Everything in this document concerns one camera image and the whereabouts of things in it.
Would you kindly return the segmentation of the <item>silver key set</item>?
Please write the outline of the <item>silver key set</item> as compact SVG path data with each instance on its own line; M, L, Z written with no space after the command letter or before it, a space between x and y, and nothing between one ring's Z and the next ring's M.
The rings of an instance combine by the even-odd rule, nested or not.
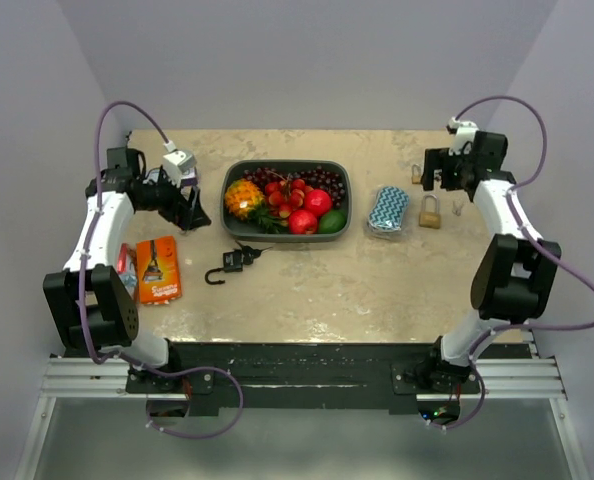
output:
M463 213L464 203L462 201L454 201L452 204L452 213L455 216L460 217Z

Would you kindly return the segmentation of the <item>brass long-shackle padlock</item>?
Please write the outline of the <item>brass long-shackle padlock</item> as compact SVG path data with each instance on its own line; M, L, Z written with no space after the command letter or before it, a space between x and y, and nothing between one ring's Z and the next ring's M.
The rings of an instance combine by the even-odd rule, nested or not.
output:
M441 228L440 200L434 194L426 194L421 200L418 225L422 228Z

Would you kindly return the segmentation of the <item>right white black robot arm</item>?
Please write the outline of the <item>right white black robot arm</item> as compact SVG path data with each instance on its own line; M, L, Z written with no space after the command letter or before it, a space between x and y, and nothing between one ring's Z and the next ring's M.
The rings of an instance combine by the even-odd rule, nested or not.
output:
M491 240L471 284L471 313L401 373L401 384L411 393L444 393L467 382L497 336L539 318L561 256L558 243L543 240L523 210L508 204L516 180L502 168L507 138L472 122L457 122L448 131L451 146L426 151L421 184L430 191L439 177L442 189L466 192Z

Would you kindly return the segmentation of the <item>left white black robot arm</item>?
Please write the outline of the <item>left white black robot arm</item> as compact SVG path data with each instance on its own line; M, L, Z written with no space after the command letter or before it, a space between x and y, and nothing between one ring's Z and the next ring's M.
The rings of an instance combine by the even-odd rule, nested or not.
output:
M43 280L43 292L64 347L87 354L96 364L118 357L162 392L183 383L177 348L141 328L135 300L116 270L125 231L139 211L156 212L179 230L210 225L197 188L186 191L184 177L194 156L166 147L156 177L144 154L111 148L107 165L97 166L85 190L87 213L77 245L62 269Z

